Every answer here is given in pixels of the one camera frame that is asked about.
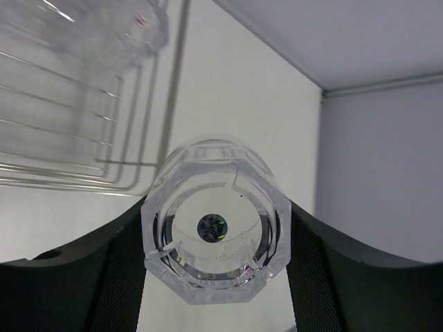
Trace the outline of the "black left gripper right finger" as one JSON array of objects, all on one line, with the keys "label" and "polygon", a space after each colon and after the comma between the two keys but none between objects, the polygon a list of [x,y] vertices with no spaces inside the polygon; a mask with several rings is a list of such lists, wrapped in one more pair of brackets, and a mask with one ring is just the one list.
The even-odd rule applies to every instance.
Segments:
[{"label": "black left gripper right finger", "polygon": [[442,330],[442,263],[373,248],[295,203],[287,275],[298,331]]}]

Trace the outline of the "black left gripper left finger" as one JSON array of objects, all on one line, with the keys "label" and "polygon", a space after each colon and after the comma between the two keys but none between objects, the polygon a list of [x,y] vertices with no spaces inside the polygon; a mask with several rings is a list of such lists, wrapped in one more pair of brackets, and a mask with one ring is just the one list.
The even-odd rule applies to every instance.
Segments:
[{"label": "black left gripper left finger", "polygon": [[2,331],[136,331],[146,269],[139,200],[34,259],[1,264]]}]

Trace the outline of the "clear faceted plastic cup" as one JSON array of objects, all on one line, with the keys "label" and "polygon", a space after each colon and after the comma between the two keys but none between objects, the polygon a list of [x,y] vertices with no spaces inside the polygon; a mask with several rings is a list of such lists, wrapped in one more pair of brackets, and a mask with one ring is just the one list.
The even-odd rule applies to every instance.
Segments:
[{"label": "clear faceted plastic cup", "polygon": [[264,160],[231,136],[179,145],[141,225],[146,269],[193,305],[249,302],[291,256],[290,200]]},{"label": "clear faceted plastic cup", "polygon": [[1,32],[107,71],[156,56],[169,20],[160,1],[2,1]]}]

